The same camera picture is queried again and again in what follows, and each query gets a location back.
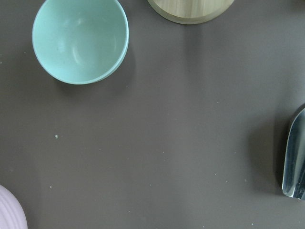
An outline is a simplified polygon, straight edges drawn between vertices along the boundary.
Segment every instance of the dark gray tabletop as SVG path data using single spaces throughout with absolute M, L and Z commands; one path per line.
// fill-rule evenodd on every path
M 126 58 L 78 86 L 36 60 L 42 3 L 0 7 L 0 184 L 30 229 L 304 228 L 305 202 L 280 187 L 305 101 L 304 1 L 236 0 L 185 26 L 120 0 Z

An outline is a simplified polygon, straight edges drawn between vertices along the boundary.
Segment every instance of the bowl rim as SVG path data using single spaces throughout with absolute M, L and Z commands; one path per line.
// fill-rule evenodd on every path
M 117 70 L 117 68 L 121 65 L 121 63 L 123 62 L 124 58 L 125 58 L 125 55 L 127 53 L 127 49 L 128 49 L 128 43 L 129 43 L 129 27 L 128 27 L 128 20 L 127 20 L 127 17 L 126 17 L 126 14 L 125 14 L 125 11 L 122 7 L 122 5 L 119 3 L 118 0 L 111 0 L 113 1 L 117 6 L 118 6 L 118 9 L 120 10 L 123 18 L 124 18 L 124 24 L 125 24 L 125 42 L 124 42 L 124 46 L 123 46 L 123 49 L 122 49 L 122 52 L 120 54 L 120 56 L 118 57 L 117 61 L 113 64 L 113 66 L 108 70 L 106 71 L 105 73 L 103 73 L 102 75 L 94 78 L 94 79 L 91 79 L 91 80 L 87 80 L 87 81 L 69 81 L 69 80 L 65 80 L 65 79 L 62 79 L 54 74 L 52 74 L 49 70 L 47 70 L 43 64 L 42 64 L 42 61 L 39 59 L 38 55 L 37 55 L 37 49 L 35 47 L 35 38 L 34 38 L 34 33 L 35 33 L 35 25 L 37 23 L 37 18 L 38 16 L 40 15 L 42 9 L 45 7 L 45 5 L 49 2 L 49 1 L 52 1 L 52 0 L 46 0 L 42 6 L 40 7 L 40 9 L 38 10 L 37 14 L 36 14 L 36 17 L 35 17 L 35 20 L 34 20 L 34 23 L 33 23 L 33 28 L 32 28 L 32 45 L 33 45 L 33 49 L 34 49 L 34 53 L 35 53 L 35 56 L 38 60 L 38 62 L 40 63 L 40 65 L 43 67 L 43 69 L 48 73 L 50 74 L 52 77 L 54 77 L 55 79 L 59 80 L 59 81 L 62 81 L 64 83 L 70 83 L 70 84 L 89 84 L 89 83 L 95 83 L 95 82 L 98 82 L 100 80 L 103 80 L 105 78 L 107 78 L 109 75 L 111 75 L 115 70 Z

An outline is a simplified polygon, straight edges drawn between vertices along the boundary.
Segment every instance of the stainless steel scoop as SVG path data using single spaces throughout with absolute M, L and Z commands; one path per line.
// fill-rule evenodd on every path
M 282 189 L 286 196 L 305 200 L 305 109 L 290 127 Z

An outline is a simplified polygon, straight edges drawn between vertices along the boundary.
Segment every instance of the light blue bowl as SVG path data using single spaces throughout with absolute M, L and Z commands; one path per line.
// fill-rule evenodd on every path
M 128 39 L 127 18 L 117 0 L 46 0 L 32 31 L 42 67 L 72 84 L 112 74 L 126 55 Z

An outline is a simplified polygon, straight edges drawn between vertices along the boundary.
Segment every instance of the wooden container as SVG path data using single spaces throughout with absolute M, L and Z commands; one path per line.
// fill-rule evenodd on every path
M 161 16 L 180 24 L 199 24 L 216 18 L 234 0 L 148 0 Z

